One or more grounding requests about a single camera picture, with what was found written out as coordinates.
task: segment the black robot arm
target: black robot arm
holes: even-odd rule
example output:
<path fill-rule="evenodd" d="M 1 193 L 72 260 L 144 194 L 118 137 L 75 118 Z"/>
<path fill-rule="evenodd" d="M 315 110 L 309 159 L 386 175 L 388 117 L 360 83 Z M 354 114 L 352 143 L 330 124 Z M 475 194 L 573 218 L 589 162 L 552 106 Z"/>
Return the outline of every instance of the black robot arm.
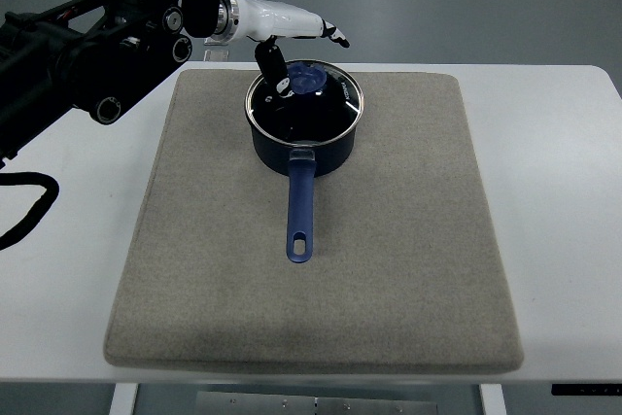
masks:
<path fill-rule="evenodd" d="M 220 0 L 73 0 L 0 27 L 0 168 L 72 107 L 109 124 L 190 58 L 215 31 Z M 69 20 L 97 8 L 88 32 Z"/>

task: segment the handle hole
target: handle hole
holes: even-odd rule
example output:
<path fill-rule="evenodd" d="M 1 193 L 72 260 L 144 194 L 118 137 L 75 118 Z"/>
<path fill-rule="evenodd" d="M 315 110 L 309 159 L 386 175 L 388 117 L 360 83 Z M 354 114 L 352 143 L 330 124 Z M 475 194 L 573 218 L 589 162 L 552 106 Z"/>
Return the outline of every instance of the handle hole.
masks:
<path fill-rule="evenodd" d="M 302 232 L 297 232 L 294 235 L 294 253 L 296 255 L 304 255 L 307 251 L 306 236 Z"/>

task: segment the black cable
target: black cable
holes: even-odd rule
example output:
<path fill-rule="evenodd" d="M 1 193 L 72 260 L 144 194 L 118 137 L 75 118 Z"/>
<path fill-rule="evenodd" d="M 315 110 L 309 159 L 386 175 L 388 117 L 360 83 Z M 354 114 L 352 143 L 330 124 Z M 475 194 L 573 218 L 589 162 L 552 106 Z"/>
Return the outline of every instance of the black cable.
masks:
<path fill-rule="evenodd" d="M 58 197 L 58 182 L 46 174 L 38 172 L 0 173 L 0 186 L 40 185 L 46 192 L 41 195 L 24 218 L 15 227 L 0 236 L 0 250 L 9 248 L 21 241 L 43 219 Z"/>

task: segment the pot lid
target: pot lid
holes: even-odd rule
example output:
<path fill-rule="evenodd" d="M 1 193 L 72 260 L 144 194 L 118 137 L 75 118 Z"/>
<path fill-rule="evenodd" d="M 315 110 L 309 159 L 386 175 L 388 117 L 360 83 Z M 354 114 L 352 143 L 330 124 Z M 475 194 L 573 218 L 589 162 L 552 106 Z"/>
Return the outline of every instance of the pot lid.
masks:
<path fill-rule="evenodd" d="M 280 97 L 263 76 L 249 88 L 246 116 L 254 128 L 289 146 L 324 145 L 354 129 L 363 94 L 350 75 L 317 60 L 288 62 L 288 74 L 291 97 Z"/>

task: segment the robotic arm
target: robotic arm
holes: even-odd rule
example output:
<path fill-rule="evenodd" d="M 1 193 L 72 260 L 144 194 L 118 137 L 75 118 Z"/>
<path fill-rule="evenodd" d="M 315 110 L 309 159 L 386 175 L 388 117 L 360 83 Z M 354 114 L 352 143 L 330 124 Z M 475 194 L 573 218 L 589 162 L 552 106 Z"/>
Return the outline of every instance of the robotic arm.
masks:
<path fill-rule="evenodd" d="M 97 8 L 87 33 L 69 20 Z M 0 168 L 72 107 L 102 124 L 116 121 L 186 62 L 192 37 L 226 44 L 259 41 L 256 59 L 269 84 L 291 95 L 279 37 L 343 34 L 300 8 L 259 0 L 73 0 L 41 14 L 5 15 L 0 27 Z"/>

